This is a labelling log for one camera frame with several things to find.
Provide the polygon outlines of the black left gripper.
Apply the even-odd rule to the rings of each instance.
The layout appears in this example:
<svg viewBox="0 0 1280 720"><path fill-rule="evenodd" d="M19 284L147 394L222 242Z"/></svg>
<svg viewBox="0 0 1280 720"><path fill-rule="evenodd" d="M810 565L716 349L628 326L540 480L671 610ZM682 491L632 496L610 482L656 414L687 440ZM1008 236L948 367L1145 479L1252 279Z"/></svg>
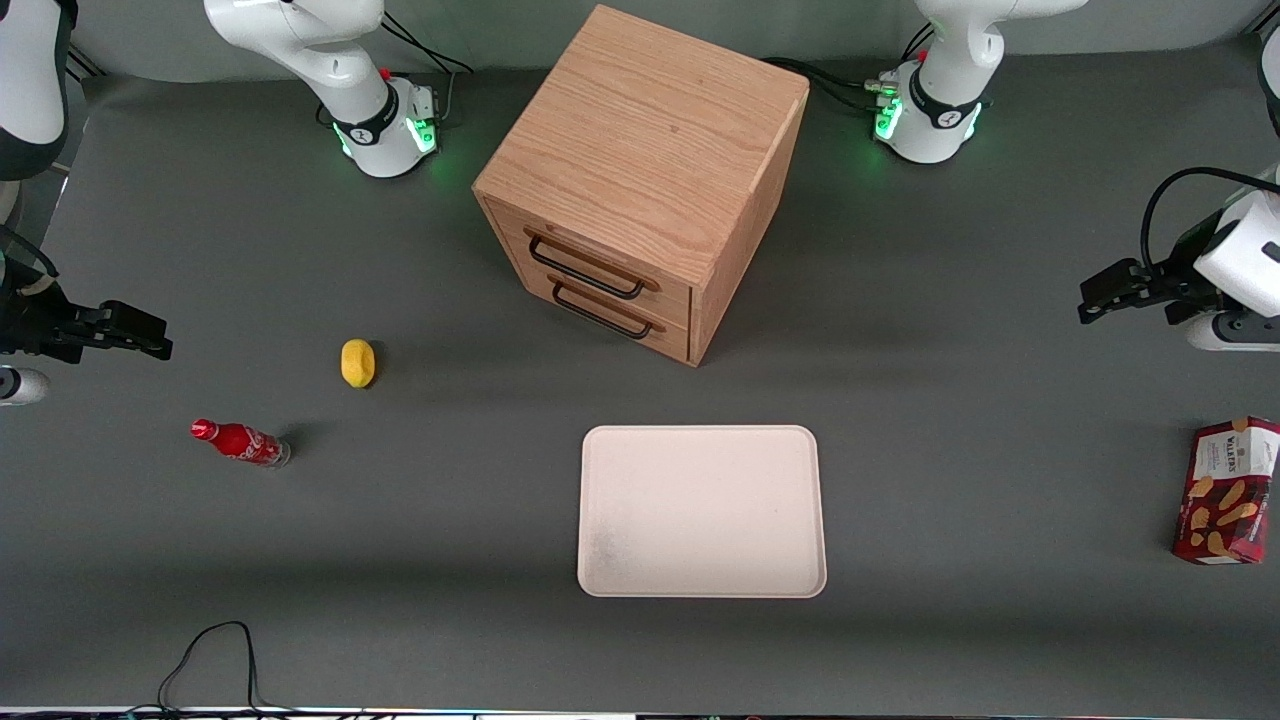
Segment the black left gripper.
<svg viewBox="0 0 1280 720"><path fill-rule="evenodd" d="M1137 305L1164 307L1170 325L1212 327L1226 309L1222 291L1196 269L1196 261L1213 245L1221 220L1222 213L1211 213L1183 232L1169 256L1156 263L1151 255L1155 214L1146 213L1139 236L1140 263L1125 258L1083 281L1076 307L1079 323L1089 325Z"/></svg>

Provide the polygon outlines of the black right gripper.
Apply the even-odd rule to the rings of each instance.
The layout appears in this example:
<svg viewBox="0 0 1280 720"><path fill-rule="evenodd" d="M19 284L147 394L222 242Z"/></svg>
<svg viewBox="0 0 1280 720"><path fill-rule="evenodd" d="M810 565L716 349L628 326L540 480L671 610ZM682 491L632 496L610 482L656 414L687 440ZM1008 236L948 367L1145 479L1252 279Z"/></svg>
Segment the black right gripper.
<svg viewBox="0 0 1280 720"><path fill-rule="evenodd" d="M77 364L86 348L122 348L160 361L169 361L173 342L166 323L129 304L109 300L99 306L99 340L83 327L78 313L59 284L42 284L23 295L5 284L1 301L1 354L27 354Z"/></svg>

